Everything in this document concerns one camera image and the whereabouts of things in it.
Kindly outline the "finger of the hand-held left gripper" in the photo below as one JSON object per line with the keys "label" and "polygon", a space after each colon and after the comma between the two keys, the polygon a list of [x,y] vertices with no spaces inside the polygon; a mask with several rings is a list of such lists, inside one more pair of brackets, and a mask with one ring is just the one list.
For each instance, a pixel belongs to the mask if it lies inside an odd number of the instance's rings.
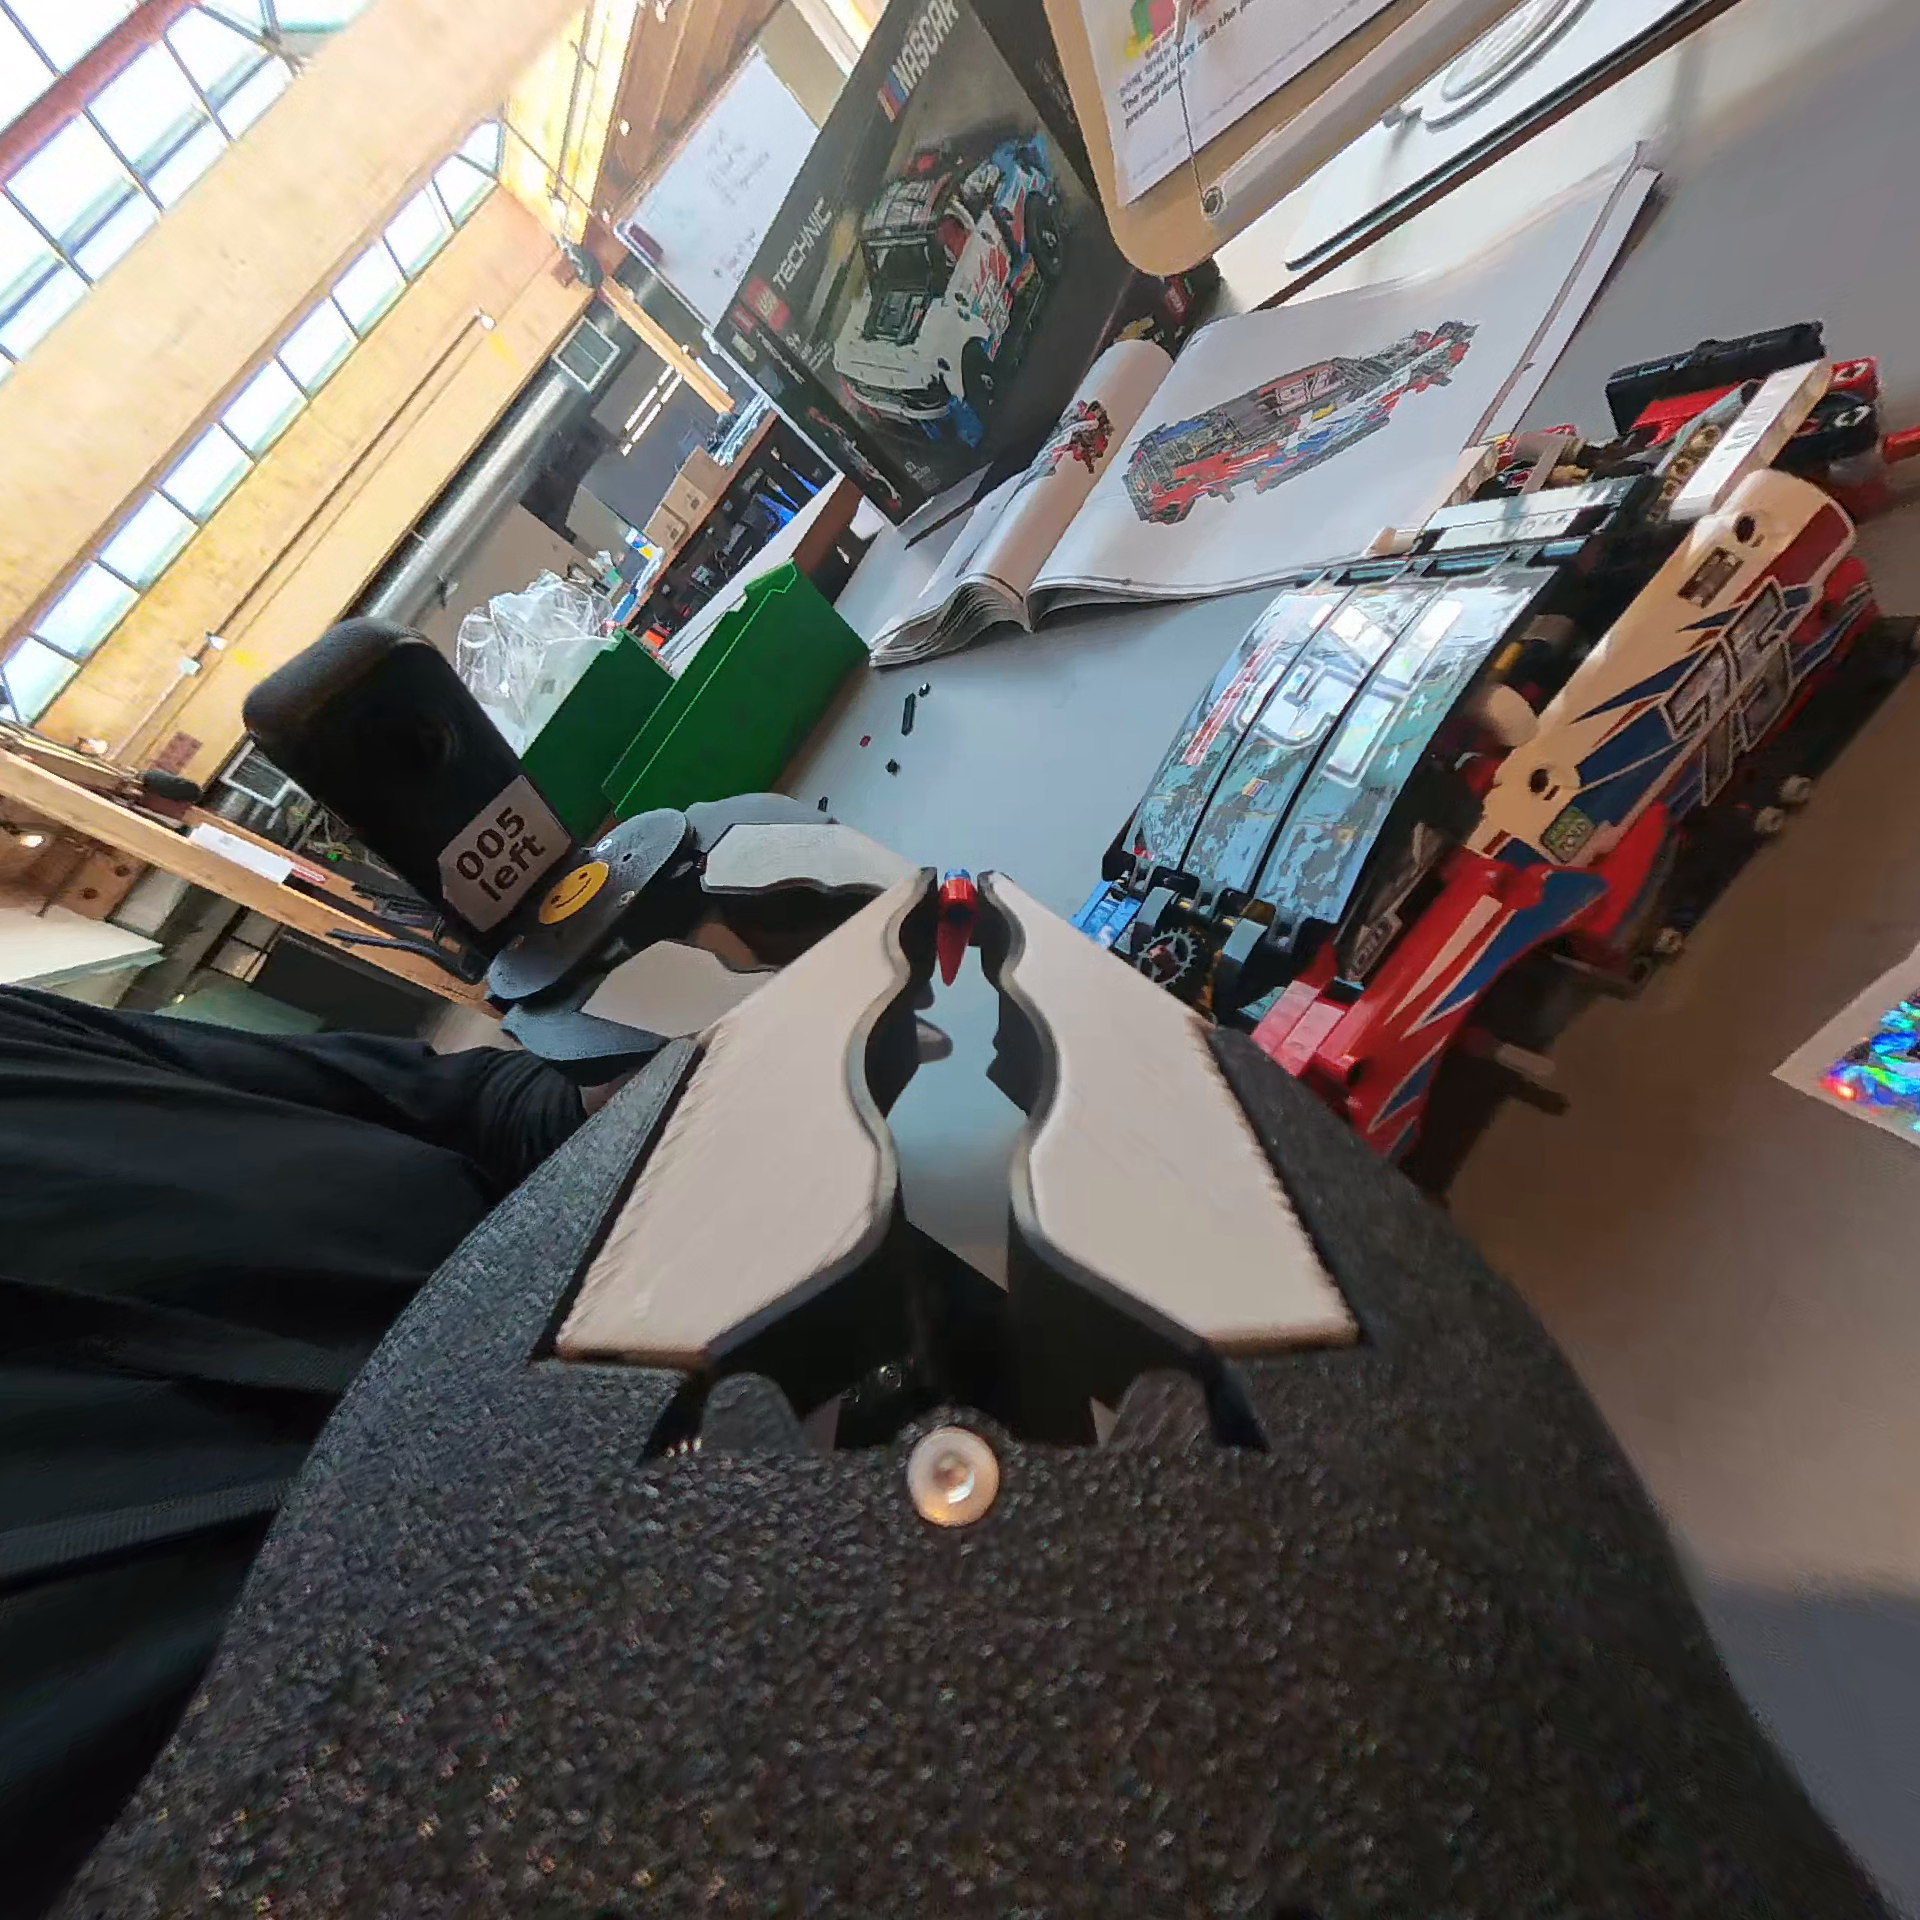
{"label": "finger of the hand-held left gripper", "polygon": [[703,857],[704,898],[874,898],[904,883],[904,860],[847,823],[730,823]]}
{"label": "finger of the hand-held left gripper", "polygon": [[729,1016],[777,975],[775,966],[730,966],[692,943],[650,943],[616,963],[585,999],[581,1014],[661,1037],[689,1037]]}

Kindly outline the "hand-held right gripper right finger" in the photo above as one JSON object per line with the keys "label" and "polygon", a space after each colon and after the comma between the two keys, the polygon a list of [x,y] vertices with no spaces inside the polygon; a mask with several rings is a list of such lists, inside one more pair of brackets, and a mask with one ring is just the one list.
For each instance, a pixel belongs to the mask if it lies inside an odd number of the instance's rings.
{"label": "hand-held right gripper right finger", "polygon": [[1355,1346],[1208,1022],[1011,880],[975,889],[990,1082],[1021,1116],[1006,1253],[1021,1413],[1087,1422],[1173,1371],[1237,1416],[1233,1362]]}

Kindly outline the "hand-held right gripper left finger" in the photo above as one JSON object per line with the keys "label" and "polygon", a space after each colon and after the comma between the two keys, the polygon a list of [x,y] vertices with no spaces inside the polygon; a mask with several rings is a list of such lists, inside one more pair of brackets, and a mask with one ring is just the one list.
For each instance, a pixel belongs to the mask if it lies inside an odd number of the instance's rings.
{"label": "hand-held right gripper left finger", "polygon": [[758,1371],[810,1412],[914,1355],[892,1107],[920,1067],[936,889],[908,868],[703,1035],[581,1270],[557,1362]]}

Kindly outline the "red white blue toy car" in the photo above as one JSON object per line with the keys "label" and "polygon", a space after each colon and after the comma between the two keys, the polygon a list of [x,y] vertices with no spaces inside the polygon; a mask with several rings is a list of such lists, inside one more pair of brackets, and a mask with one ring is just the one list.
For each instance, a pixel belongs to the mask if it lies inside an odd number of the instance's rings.
{"label": "red white blue toy car", "polygon": [[1291,574],[1073,926],[1406,1158],[1461,1060],[1631,997],[1917,655],[1857,556],[1882,367],[1822,321],[1606,379],[1612,437],[1474,457]]}

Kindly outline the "instruction booklet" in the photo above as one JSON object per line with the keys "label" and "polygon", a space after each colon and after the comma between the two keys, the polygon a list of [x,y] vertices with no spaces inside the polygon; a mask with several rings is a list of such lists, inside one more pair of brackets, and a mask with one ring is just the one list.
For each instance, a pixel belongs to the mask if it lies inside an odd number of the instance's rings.
{"label": "instruction booklet", "polygon": [[1475,259],[1097,357],[868,655],[904,670],[1084,604],[1184,604],[1417,528],[1528,416],[1658,170],[1629,147]]}

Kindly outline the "holographic sticker sheet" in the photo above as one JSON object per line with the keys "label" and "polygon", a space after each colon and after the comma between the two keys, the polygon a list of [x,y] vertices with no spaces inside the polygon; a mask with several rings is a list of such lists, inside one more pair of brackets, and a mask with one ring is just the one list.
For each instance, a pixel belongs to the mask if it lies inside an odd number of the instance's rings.
{"label": "holographic sticker sheet", "polygon": [[1917,952],[1794,1047],[1772,1082],[1917,1145]]}

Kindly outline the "person's left forearm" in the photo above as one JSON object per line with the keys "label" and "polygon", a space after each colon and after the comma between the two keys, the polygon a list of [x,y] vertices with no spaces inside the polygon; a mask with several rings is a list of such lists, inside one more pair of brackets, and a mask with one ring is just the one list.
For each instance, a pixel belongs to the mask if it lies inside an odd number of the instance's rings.
{"label": "person's left forearm", "polygon": [[526,1052],[272,1037],[2,990],[2,1281],[386,1316],[585,1127]]}

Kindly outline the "clear plastic bag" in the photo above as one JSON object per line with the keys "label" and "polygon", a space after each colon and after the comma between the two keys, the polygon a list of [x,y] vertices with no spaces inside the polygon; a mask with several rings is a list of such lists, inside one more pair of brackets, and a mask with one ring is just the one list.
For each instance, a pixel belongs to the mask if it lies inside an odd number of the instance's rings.
{"label": "clear plastic bag", "polygon": [[461,622],[455,673],[521,753],[571,696],[609,637],[609,600],[571,577],[542,572]]}

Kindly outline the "large green plastic bin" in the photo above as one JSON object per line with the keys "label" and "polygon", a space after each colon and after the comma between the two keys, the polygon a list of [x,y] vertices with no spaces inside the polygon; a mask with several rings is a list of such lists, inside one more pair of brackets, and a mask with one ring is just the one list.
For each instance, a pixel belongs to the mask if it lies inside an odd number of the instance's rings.
{"label": "large green plastic bin", "polygon": [[632,637],[607,637],[519,752],[519,763],[573,843],[609,819],[607,781],[673,694],[673,673]]}

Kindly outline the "whiteboard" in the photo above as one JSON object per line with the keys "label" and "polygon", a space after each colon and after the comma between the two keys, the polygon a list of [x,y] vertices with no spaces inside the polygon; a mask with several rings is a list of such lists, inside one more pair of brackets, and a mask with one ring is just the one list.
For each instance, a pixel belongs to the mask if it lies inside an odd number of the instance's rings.
{"label": "whiteboard", "polygon": [[716,105],[614,219],[614,234],[704,327],[726,321],[818,128],[751,48]]}

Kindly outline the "black toy car set box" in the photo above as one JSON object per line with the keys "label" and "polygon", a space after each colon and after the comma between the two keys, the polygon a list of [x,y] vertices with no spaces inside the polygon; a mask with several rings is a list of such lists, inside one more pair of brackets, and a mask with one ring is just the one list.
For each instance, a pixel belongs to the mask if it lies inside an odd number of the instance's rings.
{"label": "black toy car set box", "polygon": [[1218,285],[1115,247],[1041,3],[889,3],[718,345],[904,523],[1034,450],[1115,339],[1181,351]]}

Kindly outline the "silver air duct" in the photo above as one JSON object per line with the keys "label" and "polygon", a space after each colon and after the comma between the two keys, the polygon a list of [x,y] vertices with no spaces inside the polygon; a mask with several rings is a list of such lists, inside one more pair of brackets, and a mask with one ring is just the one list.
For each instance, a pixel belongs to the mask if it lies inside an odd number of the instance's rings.
{"label": "silver air duct", "polygon": [[552,357],[348,600],[347,617],[422,632],[429,612],[449,604],[466,563],[508,510],[533,502],[530,513],[560,536],[571,501],[607,444],[609,433],[594,423],[594,392]]}

